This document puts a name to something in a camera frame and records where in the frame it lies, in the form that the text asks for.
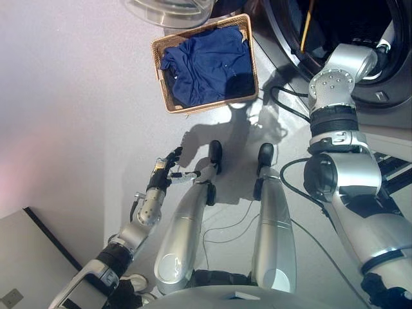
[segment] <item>transparent container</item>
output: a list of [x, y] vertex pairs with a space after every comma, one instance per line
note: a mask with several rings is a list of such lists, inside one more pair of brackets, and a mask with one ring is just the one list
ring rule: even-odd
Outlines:
[[124, 0], [131, 13], [167, 28], [194, 28], [211, 16], [214, 0]]

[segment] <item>white wall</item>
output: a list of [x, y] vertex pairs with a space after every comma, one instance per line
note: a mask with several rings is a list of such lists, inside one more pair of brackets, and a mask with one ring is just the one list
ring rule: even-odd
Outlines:
[[16, 288], [15, 309], [47, 308], [77, 271], [24, 211], [0, 219], [0, 235], [0, 297]]

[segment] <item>electrical outlet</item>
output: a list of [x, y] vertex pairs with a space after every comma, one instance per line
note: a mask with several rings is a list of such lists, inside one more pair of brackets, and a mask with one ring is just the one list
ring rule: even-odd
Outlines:
[[1, 301], [6, 305], [7, 309], [13, 308], [19, 301], [23, 299], [23, 295], [14, 288], [4, 296]]

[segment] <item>washing machine drum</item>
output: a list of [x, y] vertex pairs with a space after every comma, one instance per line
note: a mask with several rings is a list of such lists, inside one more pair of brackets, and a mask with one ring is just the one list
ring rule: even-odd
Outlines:
[[412, 100], [411, 1], [317, 0], [304, 53], [301, 37], [309, 0], [265, 0], [265, 9], [281, 47], [310, 80], [340, 43], [376, 47], [393, 22], [395, 33], [382, 73], [357, 84], [353, 98], [363, 109], [384, 109]]

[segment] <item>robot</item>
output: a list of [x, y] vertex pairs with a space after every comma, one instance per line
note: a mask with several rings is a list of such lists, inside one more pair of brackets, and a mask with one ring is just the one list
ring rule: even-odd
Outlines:
[[[324, 203], [325, 214], [364, 276], [362, 287], [371, 302], [382, 308], [410, 308], [412, 225], [377, 202], [382, 177], [359, 131], [351, 98], [355, 84], [377, 63], [374, 50], [340, 44], [310, 81], [312, 157], [304, 168], [304, 187]], [[250, 277], [242, 285], [191, 287], [193, 278], [196, 281], [193, 264], [203, 210], [214, 203], [213, 181], [221, 171], [222, 148], [218, 141], [211, 142], [209, 164], [201, 171], [170, 173], [181, 153], [179, 147], [157, 159], [145, 194], [136, 196], [133, 220], [70, 281], [49, 309], [102, 308], [159, 223], [167, 188], [185, 180], [193, 180], [193, 185], [173, 215], [154, 266], [157, 287], [165, 297], [147, 308], [329, 308], [293, 294], [294, 239], [281, 180], [270, 168], [270, 144], [262, 145], [257, 161], [254, 196], [261, 200], [261, 210]]]

